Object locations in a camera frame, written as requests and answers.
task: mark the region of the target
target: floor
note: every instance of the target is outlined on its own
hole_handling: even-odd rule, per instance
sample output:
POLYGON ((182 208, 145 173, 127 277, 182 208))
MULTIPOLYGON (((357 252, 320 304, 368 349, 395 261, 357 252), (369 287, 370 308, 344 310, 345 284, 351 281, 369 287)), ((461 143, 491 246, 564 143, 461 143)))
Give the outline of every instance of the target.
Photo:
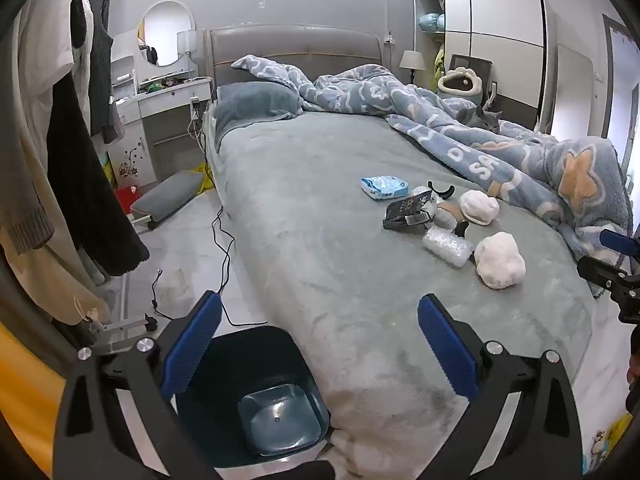
MULTIPOLYGON (((162 275, 158 280, 156 295, 158 308, 172 317, 188 313, 206 290, 220 287, 221 267, 224 254, 213 242, 211 222, 220 209, 220 199, 215 190, 206 192, 189 202, 171 218, 160 224, 155 231, 138 228, 140 236, 150 251, 150 258, 129 275, 127 294, 127 315, 143 316, 148 313, 159 321, 159 330, 168 323, 166 319, 153 314, 151 283, 158 269, 162 275)), ((226 214, 222 215, 223 226, 232 231, 226 214)), ((224 246, 229 243, 226 235, 219 237, 224 246)), ((234 255, 228 285, 223 293, 223 301, 231 320, 236 323, 262 322, 257 298, 249 284, 241 259, 234 255)), ((119 318, 120 279, 112 280, 102 288, 108 303, 113 306, 113 318, 119 318)), ((598 430, 608 426, 624 413, 624 400, 628 393, 626 370, 629 358, 629 336, 631 327, 618 321, 618 306, 607 297, 598 300, 598 313, 594 320, 594 332, 582 366, 574 381, 574 394, 580 416, 583 449, 589 457, 593 436, 598 430)), ((138 335, 131 330, 129 336, 138 335)), ((216 332, 222 335, 234 330, 226 319, 216 332)), ((121 404, 132 431, 132 436, 141 451, 146 465, 164 471, 153 450, 148 435, 128 392, 119 392, 121 404)), ((322 445, 295 456, 286 464, 269 463, 233 470, 220 470, 226 480, 245 480, 279 471, 312 460, 318 455, 322 445)))

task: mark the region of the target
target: metal screw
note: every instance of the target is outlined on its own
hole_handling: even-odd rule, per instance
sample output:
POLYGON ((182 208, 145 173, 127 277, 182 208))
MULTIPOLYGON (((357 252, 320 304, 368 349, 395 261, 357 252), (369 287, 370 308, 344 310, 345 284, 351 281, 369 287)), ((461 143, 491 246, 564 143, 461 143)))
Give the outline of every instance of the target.
POLYGON ((88 346, 81 348, 78 350, 78 359, 81 361, 86 361, 89 357, 91 357, 92 351, 88 346))
POLYGON ((560 355, 555 350, 549 350, 545 355, 550 363, 557 363, 560 360, 560 355))
POLYGON ((149 352, 154 347, 154 340, 150 337, 145 337, 136 343, 136 348, 141 352, 149 352))
POLYGON ((502 350, 504 350, 504 348, 497 341, 489 341, 486 344, 486 351, 489 352, 489 354, 500 355, 502 353, 502 350))

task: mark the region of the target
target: leather headboard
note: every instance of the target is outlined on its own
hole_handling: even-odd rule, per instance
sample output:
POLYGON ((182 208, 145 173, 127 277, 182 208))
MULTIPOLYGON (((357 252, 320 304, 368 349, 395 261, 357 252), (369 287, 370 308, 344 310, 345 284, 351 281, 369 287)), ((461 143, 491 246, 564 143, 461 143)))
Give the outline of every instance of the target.
POLYGON ((367 63, 382 64, 378 37, 319 25, 245 25, 211 31, 216 87, 255 78, 231 64, 242 56, 266 57, 299 67, 314 81, 367 63))

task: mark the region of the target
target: blue gripper pad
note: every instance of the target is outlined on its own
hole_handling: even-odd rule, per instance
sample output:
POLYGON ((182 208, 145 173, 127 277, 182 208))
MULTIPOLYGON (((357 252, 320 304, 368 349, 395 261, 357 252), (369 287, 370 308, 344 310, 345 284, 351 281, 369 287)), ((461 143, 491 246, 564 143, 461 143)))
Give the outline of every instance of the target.
POLYGON ((638 256, 638 245, 633 238, 629 238, 625 235, 619 235, 614 231, 604 229, 600 233, 600 243, 609 249, 613 249, 617 253, 624 254, 626 256, 638 256))
POLYGON ((204 352, 209 347, 211 338, 222 321, 222 300, 219 295, 205 293, 198 305, 198 311, 164 358, 160 391, 167 400, 173 394, 187 389, 204 352))
POLYGON ((480 391, 478 364, 439 303, 433 294, 423 297, 418 304, 418 324, 453 390, 471 402, 480 391))

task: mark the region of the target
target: white wardrobe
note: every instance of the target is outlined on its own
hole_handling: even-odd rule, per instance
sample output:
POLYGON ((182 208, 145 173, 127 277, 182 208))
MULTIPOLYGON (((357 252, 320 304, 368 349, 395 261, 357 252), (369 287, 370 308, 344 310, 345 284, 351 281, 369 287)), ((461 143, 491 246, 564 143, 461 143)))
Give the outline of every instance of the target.
POLYGON ((441 44, 445 73, 453 54, 491 61, 498 90, 491 111, 546 131, 558 54, 554 16, 545 0, 415 0, 415 50, 422 52, 428 67, 423 83, 433 79, 441 44), (420 17, 430 12, 444 13, 443 32, 424 32, 418 26, 420 17))

